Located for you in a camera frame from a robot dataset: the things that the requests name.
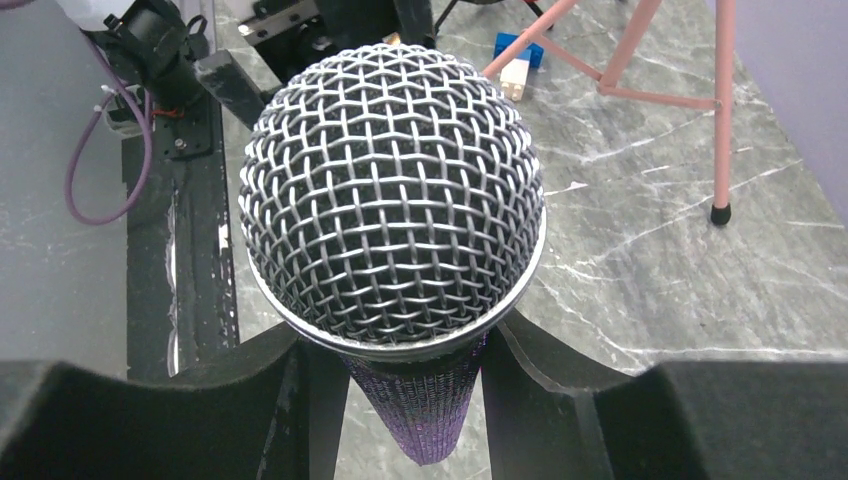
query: wire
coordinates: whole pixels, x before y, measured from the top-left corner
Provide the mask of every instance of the wire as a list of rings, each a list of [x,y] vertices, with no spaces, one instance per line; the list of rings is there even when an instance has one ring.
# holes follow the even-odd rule
[[[85,149],[85,145],[88,143],[89,138],[91,137],[94,128],[97,126],[97,122],[100,120],[100,117],[103,115],[103,109],[105,109],[109,103],[115,98],[115,93],[109,93],[103,100],[100,102],[99,108],[95,108],[94,114],[91,116],[91,119],[88,121],[88,125],[86,125],[85,130],[83,130],[82,135],[80,136],[79,141],[77,142],[77,146],[74,149],[73,154],[71,155],[71,160],[68,162],[68,170],[65,174],[65,204],[68,207],[68,211],[71,213],[78,222],[83,223],[85,225],[106,225],[107,223],[114,222],[115,220],[121,218],[124,214],[130,211],[138,201],[138,198],[141,196],[142,190],[144,190],[144,185],[147,183],[147,177],[150,175],[150,167],[153,163],[153,133],[151,129],[151,108],[152,102],[150,100],[150,93],[145,92],[144,95],[144,113],[138,108],[135,98],[130,94],[126,87],[124,86],[124,82],[118,78],[118,75],[115,74],[115,71],[112,70],[112,67],[103,58],[103,54],[100,53],[100,50],[97,46],[88,39],[85,35],[83,35],[86,44],[88,44],[91,51],[94,53],[94,57],[97,59],[97,63],[103,67],[103,70],[106,71],[106,74],[111,78],[114,83],[114,88],[117,90],[117,94],[121,95],[123,99],[126,101],[127,106],[132,110],[133,115],[135,116],[136,121],[141,126],[141,135],[144,138],[144,160],[141,164],[141,173],[138,176],[138,180],[136,181],[135,187],[130,193],[129,197],[127,197],[126,203],[118,209],[117,212],[102,218],[91,218],[83,215],[77,209],[76,202],[74,201],[74,176],[77,172],[77,164],[79,164],[80,157],[82,156],[82,151]]]
[[[35,0],[0,0],[0,10],[14,10],[29,5]]]

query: pink metal frame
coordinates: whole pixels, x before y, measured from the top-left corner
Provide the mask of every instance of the pink metal frame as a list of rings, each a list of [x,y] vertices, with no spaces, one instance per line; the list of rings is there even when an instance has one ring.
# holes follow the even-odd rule
[[[676,95],[642,92],[618,87],[624,69],[630,63],[636,47],[651,24],[662,0],[641,0],[624,30],[615,52],[603,72],[565,51],[543,36],[544,32],[568,13],[578,0],[558,0],[544,15],[526,29],[507,47],[483,74],[494,79],[507,63],[536,43],[577,70],[598,82],[601,95],[641,100],[684,108],[715,110],[715,208],[723,209],[730,202],[730,140],[733,108],[733,43],[736,32],[736,0],[716,2],[715,98],[690,98]]]

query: marble floor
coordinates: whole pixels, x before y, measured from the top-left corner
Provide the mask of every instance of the marble floor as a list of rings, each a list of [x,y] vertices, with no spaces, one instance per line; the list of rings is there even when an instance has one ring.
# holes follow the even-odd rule
[[[433,2],[437,14],[446,3]],[[581,2],[548,36],[602,67],[632,3]],[[219,47],[272,86],[226,8],[217,12]],[[532,20],[519,1],[460,3],[442,27],[439,48],[483,68],[497,31],[519,32]],[[670,0],[622,84],[709,96],[712,68],[710,11],[703,0]],[[551,56],[531,73],[518,107],[544,165],[549,232],[542,266],[519,304],[525,315],[629,374],[669,358],[848,359],[840,313],[848,311],[848,234],[741,64],[735,82],[734,217],[717,229],[707,220],[711,113],[601,97],[589,79]],[[228,116],[234,212],[247,138]],[[238,241],[240,231],[233,231]],[[239,249],[236,264],[247,339],[279,318],[254,287]],[[336,478],[491,478],[479,390],[455,453],[419,468],[353,385]]]

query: pink metal leg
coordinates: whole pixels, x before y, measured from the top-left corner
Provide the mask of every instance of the pink metal leg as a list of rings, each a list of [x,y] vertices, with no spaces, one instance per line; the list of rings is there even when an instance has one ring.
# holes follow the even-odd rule
[[[730,220],[730,142],[733,112],[733,44],[736,35],[736,0],[716,2],[715,96],[715,209],[727,209]]]
[[[615,47],[615,53],[612,54],[607,69],[601,77],[602,87],[614,87],[618,84],[642,36],[651,26],[651,20],[660,8],[660,3],[662,0],[642,0],[639,5],[636,5],[636,10],[633,11],[630,21],[627,22],[627,28],[624,29],[624,35]]]
[[[559,0],[555,3],[554,6],[549,8],[544,15],[533,22],[533,25],[530,25],[530,28],[524,30],[524,32],[519,35],[510,46],[506,47],[506,49],[498,55],[498,58],[496,58],[483,70],[483,75],[485,75],[489,80],[493,80],[495,75],[503,70],[503,67],[505,67],[507,63],[515,60],[515,57],[533,43],[534,39],[542,36],[542,33],[547,30],[548,27],[556,23],[560,17],[568,13],[568,11],[577,4],[577,1],[578,0]]]

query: silver mesh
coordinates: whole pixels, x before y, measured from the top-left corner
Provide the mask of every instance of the silver mesh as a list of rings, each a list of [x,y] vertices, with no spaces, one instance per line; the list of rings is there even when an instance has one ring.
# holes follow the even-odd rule
[[[455,337],[514,301],[535,267],[544,206],[530,134],[451,55],[381,44],[327,58],[276,94],[245,152],[255,273],[325,345]]]

